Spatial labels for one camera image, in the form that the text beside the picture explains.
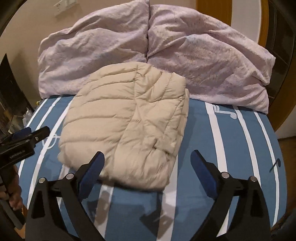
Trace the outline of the person's left hand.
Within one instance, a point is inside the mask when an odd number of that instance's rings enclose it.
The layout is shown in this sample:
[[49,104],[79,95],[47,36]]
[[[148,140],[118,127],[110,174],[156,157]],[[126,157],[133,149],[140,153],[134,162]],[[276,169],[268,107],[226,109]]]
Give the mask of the person's left hand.
[[14,165],[12,171],[12,180],[6,188],[6,192],[1,191],[1,200],[8,200],[13,210],[23,208],[23,199],[21,197],[22,189],[19,185],[18,169]]

